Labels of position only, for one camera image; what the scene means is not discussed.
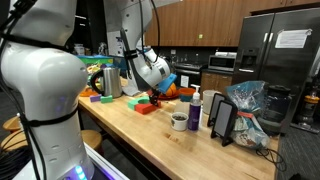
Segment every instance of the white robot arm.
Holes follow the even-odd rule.
[[[11,10],[15,3],[22,1],[11,0]],[[139,12],[139,1],[104,2],[116,3],[114,10],[121,14],[126,51],[135,51],[141,30],[137,27],[139,17],[132,14]],[[39,171],[27,179],[77,179],[83,175],[91,179],[94,173],[77,115],[77,98],[88,76],[86,67],[77,57],[52,48],[64,46],[72,34],[76,3],[76,0],[37,1],[20,20],[14,18],[1,32],[1,87],[7,91],[8,86],[23,96],[25,109],[20,112],[21,120],[35,154],[34,169]],[[141,0],[141,5],[146,29],[151,20],[151,7],[148,0]],[[131,58],[132,78],[139,90],[150,89],[171,73],[164,60],[151,62],[150,68],[141,56],[128,53],[127,58]]]

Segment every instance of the microwave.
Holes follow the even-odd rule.
[[[209,56],[208,68],[233,72],[237,53],[217,52]]]

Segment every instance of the butcher block countertop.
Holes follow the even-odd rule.
[[[206,114],[197,132],[173,130],[170,116],[179,99],[164,100],[146,115],[128,108],[129,101],[143,95],[122,95],[106,104],[80,97],[79,105],[172,179],[275,179],[275,165],[255,150],[236,143],[222,147],[220,138],[211,139]],[[271,139],[269,148],[277,151],[278,142]]]

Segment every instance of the orange toy block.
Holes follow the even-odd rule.
[[[137,112],[139,112],[141,114],[148,114],[148,113],[156,110],[157,108],[158,108],[157,106],[154,106],[154,105],[152,105],[150,103],[148,103],[148,104],[136,104],[135,107],[134,107],[135,111],[137,111]]]

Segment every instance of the pump bottle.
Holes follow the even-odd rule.
[[[199,94],[200,86],[194,84],[191,84],[191,86],[196,88],[196,92],[193,93],[192,99],[190,101],[188,129],[192,131],[197,131],[199,129],[201,111],[201,101]]]

